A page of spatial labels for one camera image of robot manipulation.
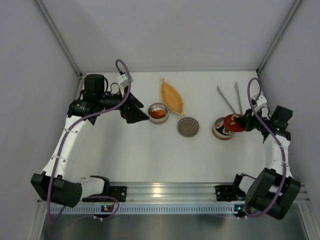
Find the sushi roll black white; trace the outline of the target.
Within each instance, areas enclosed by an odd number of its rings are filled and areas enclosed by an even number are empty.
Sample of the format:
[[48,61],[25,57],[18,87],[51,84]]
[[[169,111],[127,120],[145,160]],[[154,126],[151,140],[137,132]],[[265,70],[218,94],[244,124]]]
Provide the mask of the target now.
[[218,122],[215,124],[216,129],[224,128],[224,124],[222,122]]

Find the grey round metal container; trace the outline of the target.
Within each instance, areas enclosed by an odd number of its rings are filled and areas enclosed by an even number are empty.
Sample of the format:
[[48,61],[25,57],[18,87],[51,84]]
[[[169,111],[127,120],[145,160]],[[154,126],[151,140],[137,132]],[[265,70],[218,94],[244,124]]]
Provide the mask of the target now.
[[147,112],[153,124],[163,124],[169,118],[169,109],[161,102],[151,104]]

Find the red round metal container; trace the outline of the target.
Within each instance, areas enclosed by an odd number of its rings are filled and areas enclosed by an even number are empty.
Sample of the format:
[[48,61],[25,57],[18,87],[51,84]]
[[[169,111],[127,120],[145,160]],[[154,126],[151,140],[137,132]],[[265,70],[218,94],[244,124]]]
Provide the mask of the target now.
[[224,118],[223,117],[218,118],[214,122],[214,125],[212,126],[212,133],[216,138],[218,138],[219,140],[226,141],[233,137],[234,133],[232,131],[225,129],[225,127],[224,128],[221,127],[219,129],[215,128],[216,123],[224,123]]

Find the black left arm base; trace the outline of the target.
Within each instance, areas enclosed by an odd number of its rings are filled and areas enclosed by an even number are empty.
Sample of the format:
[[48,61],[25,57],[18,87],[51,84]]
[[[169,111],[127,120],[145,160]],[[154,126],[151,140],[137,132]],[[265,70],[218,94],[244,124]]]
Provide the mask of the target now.
[[83,198],[83,202],[114,202],[114,200],[107,198],[112,197],[118,200],[120,203],[126,202],[127,198],[127,186],[111,186],[109,190],[104,191],[103,193],[96,194],[90,197]]

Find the orange fried food piece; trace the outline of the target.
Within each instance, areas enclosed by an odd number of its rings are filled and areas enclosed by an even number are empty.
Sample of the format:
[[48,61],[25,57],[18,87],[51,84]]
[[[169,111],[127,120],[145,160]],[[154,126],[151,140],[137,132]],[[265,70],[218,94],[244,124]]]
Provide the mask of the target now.
[[167,112],[163,109],[160,110],[152,110],[149,115],[154,119],[162,119],[166,116]]

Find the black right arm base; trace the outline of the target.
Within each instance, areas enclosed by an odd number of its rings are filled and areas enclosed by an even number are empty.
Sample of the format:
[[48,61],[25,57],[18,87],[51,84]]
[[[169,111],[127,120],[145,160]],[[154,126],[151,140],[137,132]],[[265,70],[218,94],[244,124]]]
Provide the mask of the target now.
[[246,193],[236,185],[217,185],[215,194],[218,202],[243,201]]

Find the metal tongs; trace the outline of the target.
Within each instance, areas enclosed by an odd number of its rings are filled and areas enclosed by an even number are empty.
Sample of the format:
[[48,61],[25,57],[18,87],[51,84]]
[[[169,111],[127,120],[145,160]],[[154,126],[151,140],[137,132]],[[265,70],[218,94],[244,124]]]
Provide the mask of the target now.
[[218,93],[230,113],[239,115],[242,115],[244,113],[240,95],[240,86],[237,81],[228,83],[226,86],[217,84],[216,92]]

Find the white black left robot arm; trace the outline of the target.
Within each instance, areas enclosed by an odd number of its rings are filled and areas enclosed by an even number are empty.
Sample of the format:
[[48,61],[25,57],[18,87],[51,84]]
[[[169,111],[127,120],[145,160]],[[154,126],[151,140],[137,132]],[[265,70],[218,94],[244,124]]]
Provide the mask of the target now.
[[142,111],[144,105],[129,90],[131,82],[121,73],[115,82],[118,92],[113,93],[113,86],[104,75],[88,74],[84,78],[84,89],[68,107],[61,137],[49,162],[41,173],[31,177],[31,185],[42,200],[73,208],[90,196],[101,200],[110,196],[108,178],[91,175],[74,180],[73,169],[85,136],[102,113],[118,110],[127,124],[149,119]]

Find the red round lid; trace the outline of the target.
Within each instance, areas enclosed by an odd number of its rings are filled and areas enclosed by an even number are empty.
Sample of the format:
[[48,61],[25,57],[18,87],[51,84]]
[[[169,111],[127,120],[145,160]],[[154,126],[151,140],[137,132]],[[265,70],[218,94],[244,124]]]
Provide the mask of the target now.
[[234,133],[240,133],[244,132],[245,129],[237,123],[236,119],[242,117],[240,114],[229,114],[223,119],[223,125],[226,130],[234,132]]

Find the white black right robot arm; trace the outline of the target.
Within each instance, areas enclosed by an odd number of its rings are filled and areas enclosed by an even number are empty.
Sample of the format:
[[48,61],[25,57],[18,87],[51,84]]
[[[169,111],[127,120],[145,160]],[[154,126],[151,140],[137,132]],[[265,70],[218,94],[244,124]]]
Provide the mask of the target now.
[[261,109],[257,114],[248,109],[236,119],[245,131],[256,129],[263,136],[265,168],[250,185],[244,199],[246,207],[259,211],[251,214],[252,217],[266,214],[282,220],[301,190],[301,183],[293,179],[289,166],[291,133],[287,127],[292,116],[292,110],[278,105],[270,118],[262,117]]

